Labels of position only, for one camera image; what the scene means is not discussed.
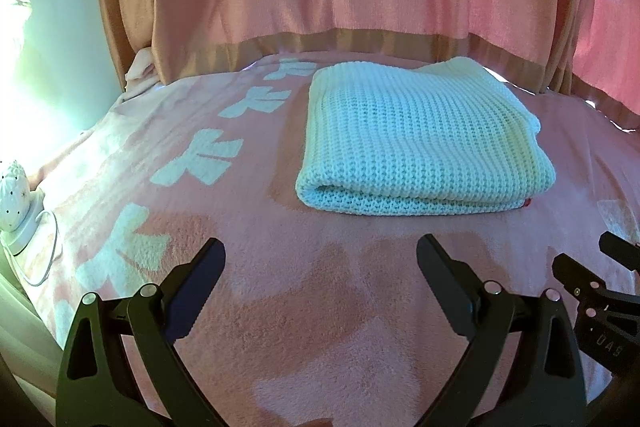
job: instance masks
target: folded white knit blanket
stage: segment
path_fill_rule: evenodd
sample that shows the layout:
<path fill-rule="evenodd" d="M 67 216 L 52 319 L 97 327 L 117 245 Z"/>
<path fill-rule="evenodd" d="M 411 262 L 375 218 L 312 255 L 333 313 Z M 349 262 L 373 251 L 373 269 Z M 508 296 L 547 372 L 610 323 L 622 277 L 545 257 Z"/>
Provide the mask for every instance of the folded white knit blanket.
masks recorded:
<path fill-rule="evenodd" d="M 370 216 L 494 212 L 556 180 L 540 122 L 480 64 L 403 70 L 344 62 L 316 72 L 296 192 Z"/>

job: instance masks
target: pink fleece blanket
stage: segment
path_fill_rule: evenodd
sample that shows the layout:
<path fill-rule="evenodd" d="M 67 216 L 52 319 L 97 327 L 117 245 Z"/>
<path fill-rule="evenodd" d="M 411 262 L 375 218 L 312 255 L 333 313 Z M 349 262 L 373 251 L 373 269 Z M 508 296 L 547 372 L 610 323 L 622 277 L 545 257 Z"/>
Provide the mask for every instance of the pink fleece blanket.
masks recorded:
<path fill-rule="evenodd" d="M 408 60 L 337 52 L 275 55 L 245 71 L 185 78 L 121 100 L 40 187 L 62 248 L 47 282 L 27 291 L 65 344 L 82 295 L 130 296 L 161 282 L 208 237 L 226 268 L 176 348 L 232 426 L 413 425 L 463 350 L 418 270 L 433 233 L 455 259 L 510 291 L 560 289 L 553 257 L 570 253 L 609 282 L 636 280 L 598 251 L 605 230 L 640 241 L 640 139 L 584 101 L 513 88 L 540 118 L 538 142 L 558 179 L 524 208 L 448 217 L 367 217 L 308 208 L 296 197 L 314 71 L 344 60 Z M 40 273 L 41 226 L 19 257 Z M 575 301 L 562 296 L 575 316 Z M 516 346 L 481 409 L 492 407 Z M 134 350 L 150 406 L 162 410 Z M 583 358 L 590 397 L 609 375 Z"/>

